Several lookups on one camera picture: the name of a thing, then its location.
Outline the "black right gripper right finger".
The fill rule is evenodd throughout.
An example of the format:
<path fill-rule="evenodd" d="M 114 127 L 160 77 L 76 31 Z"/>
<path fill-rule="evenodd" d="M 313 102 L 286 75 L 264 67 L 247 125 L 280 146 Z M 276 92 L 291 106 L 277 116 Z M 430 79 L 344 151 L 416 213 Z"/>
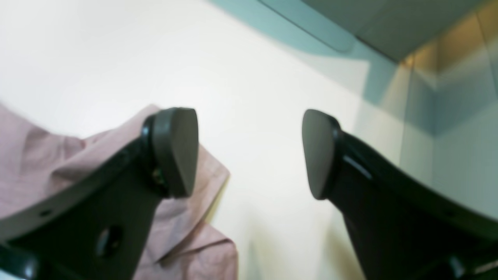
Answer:
<path fill-rule="evenodd" d="M 313 197 L 342 213 L 368 280 L 496 280 L 497 220 L 430 190 L 308 109 L 302 119 Z"/>

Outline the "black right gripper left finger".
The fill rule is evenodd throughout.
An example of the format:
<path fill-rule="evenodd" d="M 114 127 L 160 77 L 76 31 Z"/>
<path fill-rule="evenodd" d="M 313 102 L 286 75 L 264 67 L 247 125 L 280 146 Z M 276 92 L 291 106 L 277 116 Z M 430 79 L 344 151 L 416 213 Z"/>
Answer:
<path fill-rule="evenodd" d="M 1 272 L 21 280 L 131 280 L 164 199 L 192 195 L 198 117 L 174 107 L 68 189 L 1 220 Z"/>

